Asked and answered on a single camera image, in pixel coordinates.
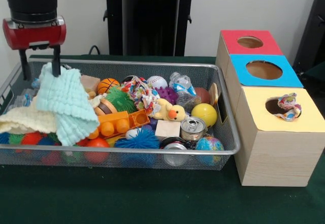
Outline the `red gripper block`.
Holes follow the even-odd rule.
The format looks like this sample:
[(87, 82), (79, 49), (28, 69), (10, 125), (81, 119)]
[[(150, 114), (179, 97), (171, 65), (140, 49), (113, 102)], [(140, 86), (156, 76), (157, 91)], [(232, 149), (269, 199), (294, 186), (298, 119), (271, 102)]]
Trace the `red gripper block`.
[(23, 24), (6, 18), (3, 20), (3, 32), (7, 44), (12, 50), (19, 50), (23, 79), (31, 80), (31, 71), (26, 57), (26, 49), (46, 49), (52, 47), (52, 74), (60, 75), (60, 45), (66, 39), (66, 23), (57, 17), (48, 23)]

